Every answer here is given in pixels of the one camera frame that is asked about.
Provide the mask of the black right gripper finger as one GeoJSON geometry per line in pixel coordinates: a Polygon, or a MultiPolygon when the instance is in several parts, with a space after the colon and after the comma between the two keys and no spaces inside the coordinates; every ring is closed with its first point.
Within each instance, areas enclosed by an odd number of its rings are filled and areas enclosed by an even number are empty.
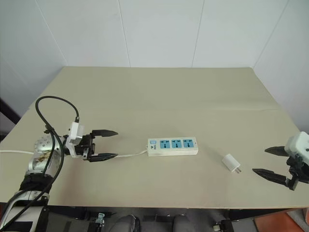
{"type": "Polygon", "coordinates": [[[266,169],[252,169],[252,171],[268,181],[281,184],[289,188],[289,180],[286,176],[276,174],[273,171],[266,169]]]}
{"type": "Polygon", "coordinates": [[[273,146],[265,149],[265,152],[281,157],[289,157],[289,154],[285,151],[285,146],[273,146]]]}

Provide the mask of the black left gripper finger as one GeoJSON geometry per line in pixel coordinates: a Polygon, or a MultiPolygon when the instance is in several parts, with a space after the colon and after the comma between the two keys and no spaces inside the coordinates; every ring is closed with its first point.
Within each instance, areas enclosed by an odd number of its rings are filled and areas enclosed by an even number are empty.
{"type": "Polygon", "coordinates": [[[118,156],[118,154],[114,154],[114,153],[99,153],[99,154],[90,156],[89,162],[106,161],[106,160],[115,158],[117,156],[118,156]]]}
{"type": "Polygon", "coordinates": [[[111,136],[118,135],[117,132],[112,131],[112,130],[92,130],[91,134],[93,138],[95,138],[96,136],[111,137],[111,136]]]}

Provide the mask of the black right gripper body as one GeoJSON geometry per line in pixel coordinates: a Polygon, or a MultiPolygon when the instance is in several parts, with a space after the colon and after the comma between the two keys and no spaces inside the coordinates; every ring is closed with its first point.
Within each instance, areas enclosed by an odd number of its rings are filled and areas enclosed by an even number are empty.
{"type": "Polygon", "coordinates": [[[287,187],[290,190],[295,190],[298,182],[309,183],[309,166],[302,157],[299,155],[290,156],[286,163],[290,166],[289,172],[292,175],[292,178],[287,180],[287,187]]]}

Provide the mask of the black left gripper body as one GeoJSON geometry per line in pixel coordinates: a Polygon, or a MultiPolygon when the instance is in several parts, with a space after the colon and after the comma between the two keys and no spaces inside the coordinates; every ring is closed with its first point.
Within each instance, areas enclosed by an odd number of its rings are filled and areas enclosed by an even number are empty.
{"type": "Polygon", "coordinates": [[[74,147],[76,155],[78,157],[81,157],[83,160],[94,161],[94,139],[95,136],[93,135],[93,133],[83,135],[79,144],[74,147]]]}

